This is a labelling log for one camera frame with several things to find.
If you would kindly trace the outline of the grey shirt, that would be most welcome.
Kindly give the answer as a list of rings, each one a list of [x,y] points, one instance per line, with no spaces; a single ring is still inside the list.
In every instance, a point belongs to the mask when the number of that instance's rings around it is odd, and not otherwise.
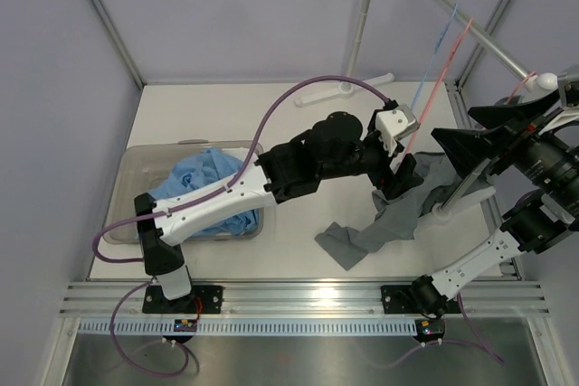
[[[387,199],[380,191],[372,192],[376,208],[375,220],[357,230],[331,223],[315,237],[316,243],[341,268],[350,270],[386,243],[412,240],[419,220],[435,205],[445,202],[459,186],[461,178],[448,156],[439,153],[417,153],[413,175],[419,184],[394,199]]]

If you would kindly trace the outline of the pink hanger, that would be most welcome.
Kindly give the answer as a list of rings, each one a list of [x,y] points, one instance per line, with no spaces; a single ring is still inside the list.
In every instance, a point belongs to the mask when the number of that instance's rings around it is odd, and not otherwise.
[[[435,100],[436,94],[438,93],[438,90],[441,87],[443,80],[445,79],[445,76],[446,76],[446,74],[447,74],[447,72],[448,72],[448,70],[453,62],[453,59],[454,59],[458,49],[460,48],[460,45],[462,44],[462,42],[465,39],[468,32],[470,31],[470,28],[473,25],[473,22],[474,22],[474,18],[471,17],[468,20],[464,30],[455,39],[455,41],[451,47],[451,51],[449,52],[449,54],[446,58],[446,61],[443,64],[443,67],[442,67],[441,72],[438,76],[438,79],[436,80],[435,84],[433,85],[431,93],[429,94],[429,97],[427,98],[427,100],[425,102],[424,108],[423,108],[422,113],[419,117],[420,125],[422,125],[425,122],[425,120],[429,114],[429,111],[431,110],[432,104]]]
[[[518,85],[512,90],[512,92],[508,95],[505,105],[509,105],[513,98],[517,95],[517,93],[522,90],[527,83],[537,75],[536,71],[531,71],[528,75],[518,83]]]

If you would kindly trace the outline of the blue wire hanger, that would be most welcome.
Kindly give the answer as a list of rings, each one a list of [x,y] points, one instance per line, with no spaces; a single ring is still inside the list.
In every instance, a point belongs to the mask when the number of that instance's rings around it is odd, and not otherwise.
[[[457,13],[458,13],[458,9],[459,9],[459,5],[458,5],[458,4],[455,4],[455,5],[453,6],[453,9],[452,9],[451,17],[449,18],[448,22],[444,25],[444,27],[442,28],[442,30],[441,30],[438,38],[437,38],[437,41],[436,41],[436,43],[435,43],[435,45],[434,45],[434,49],[433,49],[432,56],[431,56],[431,58],[429,59],[429,62],[428,62],[427,67],[426,67],[426,69],[425,69],[425,72],[424,72],[424,74],[423,74],[423,76],[422,76],[422,78],[421,78],[421,80],[420,80],[420,83],[419,83],[419,85],[418,85],[418,87],[417,87],[417,89],[416,89],[416,91],[415,91],[415,93],[414,93],[414,95],[413,95],[413,100],[412,100],[411,106],[410,106],[411,110],[415,110],[415,108],[416,108],[416,105],[417,105],[417,103],[418,103],[418,100],[419,100],[419,98],[420,98],[420,96],[421,96],[421,94],[422,94],[423,86],[424,86],[426,80],[428,79],[428,77],[429,77],[429,75],[430,75],[430,73],[431,73],[433,64],[435,63],[435,60],[436,60],[436,58],[437,58],[437,56],[438,56],[438,53],[439,53],[440,48],[441,48],[441,45],[442,45],[442,43],[443,43],[443,41],[444,41],[444,39],[445,39],[445,37],[446,37],[446,34],[447,34],[447,32],[449,31],[452,23],[455,21],[455,17],[456,17],[456,15],[457,15]]]

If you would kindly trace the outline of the white shirt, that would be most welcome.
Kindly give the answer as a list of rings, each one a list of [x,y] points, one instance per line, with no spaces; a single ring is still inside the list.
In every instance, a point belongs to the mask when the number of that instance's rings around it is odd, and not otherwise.
[[[228,155],[231,155],[240,161],[244,161],[249,154],[250,149],[248,147],[235,147],[235,148],[227,148],[225,152]],[[251,162],[255,162],[259,158],[259,154],[261,153],[262,149],[257,147],[253,152],[250,158]]]

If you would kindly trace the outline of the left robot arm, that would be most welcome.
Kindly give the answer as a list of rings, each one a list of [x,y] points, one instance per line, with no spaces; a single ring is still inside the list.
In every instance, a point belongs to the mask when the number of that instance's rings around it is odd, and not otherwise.
[[[177,313],[195,300],[181,245],[191,235],[233,215],[275,206],[315,193],[324,180],[365,174],[384,195],[415,183],[415,162],[392,161],[419,122],[405,105],[378,109],[368,127],[346,112],[334,112],[289,142],[260,155],[236,174],[167,199],[142,193],[134,200],[145,271],[157,281],[163,302]]]

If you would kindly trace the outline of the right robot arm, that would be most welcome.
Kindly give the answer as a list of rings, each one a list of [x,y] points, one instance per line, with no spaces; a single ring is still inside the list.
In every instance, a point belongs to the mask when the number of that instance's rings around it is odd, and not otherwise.
[[[578,150],[555,135],[577,124],[577,103],[578,86],[572,83],[527,103],[471,108],[479,130],[432,131],[460,177],[499,175],[515,167],[536,189],[506,212],[480,245],[414,280],[407,295],[421,315],[443,316],[482,272],[528,252],[540,254],[578,230]]]

